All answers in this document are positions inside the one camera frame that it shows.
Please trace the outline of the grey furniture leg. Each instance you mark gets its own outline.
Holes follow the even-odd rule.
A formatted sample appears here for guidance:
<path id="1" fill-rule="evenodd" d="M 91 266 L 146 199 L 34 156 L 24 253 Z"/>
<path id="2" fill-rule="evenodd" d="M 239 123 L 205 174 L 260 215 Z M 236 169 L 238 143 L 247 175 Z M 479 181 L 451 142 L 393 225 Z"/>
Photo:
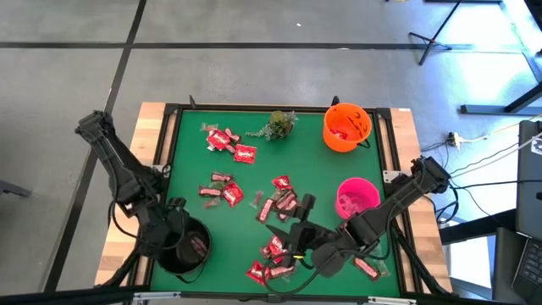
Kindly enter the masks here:
<path id="1" fill-rule="evenodd" d="M 29 197 L 31 194 L 30 190 L 27 190 L 21 186 L 9 183 L 4 180 L 0 180 L 0 193 L 5 194 L 14 194 L 20 197 Z"/>

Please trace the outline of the black jack-o-lantern bucket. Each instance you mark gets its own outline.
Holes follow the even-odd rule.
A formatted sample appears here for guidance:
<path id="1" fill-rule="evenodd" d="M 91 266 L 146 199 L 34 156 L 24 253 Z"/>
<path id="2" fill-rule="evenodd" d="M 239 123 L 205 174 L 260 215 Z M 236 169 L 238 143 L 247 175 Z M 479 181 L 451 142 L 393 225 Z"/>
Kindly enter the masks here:
<path id="1" fill-rule="evenodd" d="M 207 256 L 199 257 L 192 248 L 191 238 L 197 236 L 207 244 Z M 185 235 L 175 241 L 172 248 L 163 250 L 157 259 L 158 265 L 185 284 L 196 282 L 202 275 L 212 252 L 212 236 L 208 227 L 199 219 L 190 218 Z"/>

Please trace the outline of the black desk frame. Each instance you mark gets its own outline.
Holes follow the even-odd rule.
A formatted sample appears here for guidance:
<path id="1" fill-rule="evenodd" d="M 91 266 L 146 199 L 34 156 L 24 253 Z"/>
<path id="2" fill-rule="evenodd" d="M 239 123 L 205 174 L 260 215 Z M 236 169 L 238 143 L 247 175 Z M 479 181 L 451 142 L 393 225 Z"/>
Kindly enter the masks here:
<path id="1" fill-rule="evenodd" d="M 460 107 L 460 113 L 512 116 L 542 114 L 542 0 L 502 0 L 500 7 L 511 22 L 536 85 L 506 105 L 464 104 Z"/>

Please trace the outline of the black table frame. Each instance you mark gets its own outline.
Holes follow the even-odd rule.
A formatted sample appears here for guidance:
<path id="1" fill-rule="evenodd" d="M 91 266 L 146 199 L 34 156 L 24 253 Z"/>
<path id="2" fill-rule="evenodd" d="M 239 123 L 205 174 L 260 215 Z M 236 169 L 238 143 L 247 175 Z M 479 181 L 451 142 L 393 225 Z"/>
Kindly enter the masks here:
<path id="1" fill-rule="evenodd" d="M 183 113 L 187 111 L 204 112 L 248 112 L 266 113 L 272 112 L 269 105 L 241 105 L 241 104 L 199 104 L 197 109 L 191 105 L 178 103 L 143 103 L 136 122 L 134 135 L 130 149 L 135 156 L 146 165 L 168 164 L 173 169 L 176 143 L 180 133 L 180 121 Z M 322 114 L 322 107 L 297 107 L 298 114 Z M 399 131 L 396 123 L 399 112 L 394 108 L 370 108 L 368 115 L 372 120 L 373 128 L 370 136 L 375 136 L 378 144 L 380 168 L 382 170 L 383 187 L 379 189 L 386 193 L 389 189 L 384 183 L 383 171 L 405 168 L 408 159 L 403 157 L 398 147 Z M 136 270 L 131 274 L 130 280 L 134 284 L 143 284 L 151 288 L 153 269 L 158 266 L 153 260 L 143 258 L 139 261 Z M 264 293 L 204 293 L 184 292 L 183 298 L 204 299 L 251 299 L 272 302 L 274 295 L 268 291 Z"/>

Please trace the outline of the orange jack-o-lantern bucket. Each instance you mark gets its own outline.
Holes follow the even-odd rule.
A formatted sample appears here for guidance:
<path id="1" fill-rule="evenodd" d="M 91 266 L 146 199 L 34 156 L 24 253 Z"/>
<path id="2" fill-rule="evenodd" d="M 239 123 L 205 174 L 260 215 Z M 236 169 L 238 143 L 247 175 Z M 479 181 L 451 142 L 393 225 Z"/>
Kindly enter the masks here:
<path id="1" fill-rule="evenodd" d="M 323 139 L 331 150 L 348 153 L 360 147 L 370 136 L 373 128 L 368 112 L 352 103 L 331 106 L 324 114 Z M 331 130 L 342 130 L 347 140 L 333 136 Z"/>

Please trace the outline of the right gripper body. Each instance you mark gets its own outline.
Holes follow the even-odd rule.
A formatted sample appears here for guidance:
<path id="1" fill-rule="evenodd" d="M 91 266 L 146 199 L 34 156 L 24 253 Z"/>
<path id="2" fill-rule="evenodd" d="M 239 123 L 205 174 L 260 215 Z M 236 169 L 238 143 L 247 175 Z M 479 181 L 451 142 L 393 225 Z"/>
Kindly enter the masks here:
<path id="1" fill-rule="evenodd" d="M 305 254 L 307 250 L 316 250 L 327 242 L 338 238 L 335 231 L 312 222 L 300 222 L 291 226 L 291 251 Z"/>

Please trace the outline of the grey laptop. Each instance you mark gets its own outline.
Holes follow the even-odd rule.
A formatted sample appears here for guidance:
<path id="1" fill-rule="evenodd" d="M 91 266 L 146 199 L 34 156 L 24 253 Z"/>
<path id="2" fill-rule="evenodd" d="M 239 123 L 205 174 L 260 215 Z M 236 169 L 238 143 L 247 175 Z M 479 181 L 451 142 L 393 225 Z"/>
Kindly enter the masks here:
<path id="1" fill-rule="evenodd" d="M 528 145 L 518 151 L 516 228 L 542 241 L 542 121 L 524 120 L 519 125 L 519 142 Z"/>

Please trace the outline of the artificial succulent plant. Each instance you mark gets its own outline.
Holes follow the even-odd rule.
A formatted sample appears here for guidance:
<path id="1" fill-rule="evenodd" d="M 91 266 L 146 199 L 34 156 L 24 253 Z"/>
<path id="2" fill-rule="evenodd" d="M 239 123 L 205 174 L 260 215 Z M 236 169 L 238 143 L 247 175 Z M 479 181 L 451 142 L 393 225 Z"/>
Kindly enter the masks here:
<path id="1" fill-rule="evenodd" d="M 297 116 L 294 111 L 273 111 L 268 118 L 268 123 L 259 131 L 248 131 L 246 136 L 265 138 L 267 141 L 288 137 L 294 129 Z"/>

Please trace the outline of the green table mat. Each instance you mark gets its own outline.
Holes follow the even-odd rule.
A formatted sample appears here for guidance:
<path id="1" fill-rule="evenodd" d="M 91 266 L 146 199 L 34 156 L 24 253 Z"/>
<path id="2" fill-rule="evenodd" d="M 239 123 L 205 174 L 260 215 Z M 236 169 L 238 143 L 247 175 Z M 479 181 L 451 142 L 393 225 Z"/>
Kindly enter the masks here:
<path id="1" fill-rule="evenodd" d="M 279 176 L 289 177 L 297 196 L 310 193 L 317 198 L 309 219 L 331 230 L 342 221 L 335 212 L 335 196 L 344 180 L 362 177 L 378 189 L 383 187 L 375 136 L 368 138 L 368 148 L 338 153 L 324 143 L 322 114 L 298 114 L 297 118 L 288 137 L 266 141 L 245 136 L 246 132 L 259 130 L 267 123 L 266 113 L 187 111 L 182 114 L 169 195 L 185 198 L 186 210 L 208 227 L 212 251 L 202 272 L 181 278 L 155 266 L 151 283 L 154 291 L 264 293 L 265 287 L 246 273 L 254 262 L 263 259 L 260 250 L 273 235 L 257 220 L 258 210 L 252 202 L 258 192 L 265 198 L 271 197 L 275 192 L 272 181 Z M 230 152 L 209 150 L 202 124 L 229 128 L 242 136 L 242 144 L 257 149 L 254 163 L 238 163 Z M 213 172 L 234 176 L 244 193 L 240 203 L 231 207 L 221 201 L 209 207 L 208 198 L 199 196 L 199 187 L 210 184 Z"/>

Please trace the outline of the dark grey side table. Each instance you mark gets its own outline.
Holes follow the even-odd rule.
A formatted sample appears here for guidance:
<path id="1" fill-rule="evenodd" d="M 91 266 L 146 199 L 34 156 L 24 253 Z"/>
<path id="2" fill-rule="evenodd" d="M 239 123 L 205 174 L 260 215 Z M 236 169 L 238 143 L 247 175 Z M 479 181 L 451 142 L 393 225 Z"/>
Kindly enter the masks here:
<path id="1" fill-rule="evenodd" d="M 495 233 L 495 264 L 492 275 L 492 299 L 499 302 L 526 305 L 512 289 L 527 238 L 515 231 L 498 228 Z"/>

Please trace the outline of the black tripod stand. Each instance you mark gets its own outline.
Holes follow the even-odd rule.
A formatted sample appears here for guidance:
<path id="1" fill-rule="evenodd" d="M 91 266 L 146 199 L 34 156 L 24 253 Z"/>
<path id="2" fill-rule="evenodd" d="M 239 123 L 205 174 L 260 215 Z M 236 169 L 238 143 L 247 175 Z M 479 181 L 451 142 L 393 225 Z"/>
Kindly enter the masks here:
<path id="1" fill-rule="evenodd" d="M 446 51 L 450 51 L 450 50 L 453 49 L 453 47 L 451 47 L 451 46 L 448 46 L 446 44 L 437 42 L 437 38 L 440 35 L 441 31 L 446 26 L 446 24 L 449 22 L 449 20 L 453 16 L 453 14 L 456 12 L 456 10 L 458 9 L 458 7 L 460 6 L 461 3 L 462 3 L 462 0 L 457 0 L 456 1 L 455 5 L 451 9 L 451 11 L 447 14 L 444 21 L 440 24 L 440 27 L 438 28 L 438 30 L 431 37 L 422 36 L 422 35 L 420 35 L 418 33 L 415 33 L 415 32 L 409 32 L 408 33 L 409 36 L 412 36 L 412 37 L 415 37 L 415 38 L 421 40 L 425 45 L 423 54 L 422 54 L 421 58 L 418 61 L 419 66 L 424 65 L 428 55 L 431 53 L 431 51 L 432 51 L 432 49 L 434 47 L 443 47 Z"/>

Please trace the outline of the black rig beam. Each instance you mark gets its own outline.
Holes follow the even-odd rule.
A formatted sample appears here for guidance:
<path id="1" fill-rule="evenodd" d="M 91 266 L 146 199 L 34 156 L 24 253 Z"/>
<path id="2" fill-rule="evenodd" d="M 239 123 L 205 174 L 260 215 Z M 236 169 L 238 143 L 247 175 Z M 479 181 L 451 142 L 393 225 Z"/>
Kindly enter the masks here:
<path id="1" fill-rule="evenodd" d="M 130 301 L 135 294 L 142 292 L 149 292 L 149 288 L 147 286 L 101 286 L 83 290 L 0 296 L 0 305 L 109 305 Z"/>

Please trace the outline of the black floor beam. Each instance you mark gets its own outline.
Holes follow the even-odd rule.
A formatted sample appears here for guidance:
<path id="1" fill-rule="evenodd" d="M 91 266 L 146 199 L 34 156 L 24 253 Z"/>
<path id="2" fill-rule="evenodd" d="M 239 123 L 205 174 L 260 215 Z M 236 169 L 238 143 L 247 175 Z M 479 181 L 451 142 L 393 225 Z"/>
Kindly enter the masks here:
<path id="1" fill-rule="evenodd" d="M 516 209 L 440 229 L 443 246 L 493 235 L 499 228 L 516 230 Z"/>

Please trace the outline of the black laptop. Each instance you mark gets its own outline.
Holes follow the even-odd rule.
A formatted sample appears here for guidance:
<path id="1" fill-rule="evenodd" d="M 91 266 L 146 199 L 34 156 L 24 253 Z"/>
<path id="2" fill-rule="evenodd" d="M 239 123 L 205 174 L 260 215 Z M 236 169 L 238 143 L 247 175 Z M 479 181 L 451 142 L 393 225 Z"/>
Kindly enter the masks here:
<path id="1" fill-rule="evenodd" d="M 542 305 L 542 241 L 526 240 L 512 289 L 528 305 Z"/>

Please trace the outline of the silver aluminium extrusion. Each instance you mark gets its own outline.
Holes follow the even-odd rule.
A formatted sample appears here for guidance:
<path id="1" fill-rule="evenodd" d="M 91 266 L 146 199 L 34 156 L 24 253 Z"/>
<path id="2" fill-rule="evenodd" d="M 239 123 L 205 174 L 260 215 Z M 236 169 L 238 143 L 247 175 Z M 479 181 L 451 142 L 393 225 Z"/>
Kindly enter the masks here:
<path id="1" fill-rule="evenodd" d="M 415 299 L 394 297 L 368 297 L 368 304 L 377 305 L 418 305 Z"/>
<path id="2" fill-rule="evenodd" d="M 132 300 L 138 302 L 151 301 L 151 300 L 163 300 L 181 298 L 182 293 L 180 291 L 146 291 L 135 292 Z"/>

